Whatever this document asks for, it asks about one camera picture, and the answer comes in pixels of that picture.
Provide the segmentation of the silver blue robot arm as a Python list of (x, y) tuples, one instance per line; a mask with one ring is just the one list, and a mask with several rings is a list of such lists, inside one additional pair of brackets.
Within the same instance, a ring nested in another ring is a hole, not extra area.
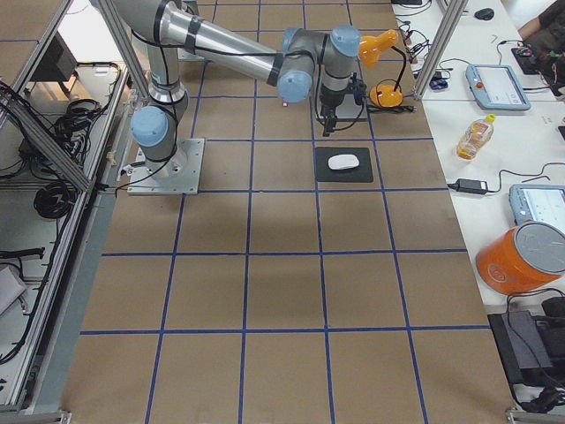
[(331, 33), (289, 28), (282, 48), (270, 49), (183, 11), (173, 1), (115, 1), (120, 18), (150, 46), (181, 48), (276, 87), (287, 103), (302, 102), (312, 87), (320, 99), (323, 135), (336, 132), (337, 108), (348, 93), (361, 34), (353, 26)]

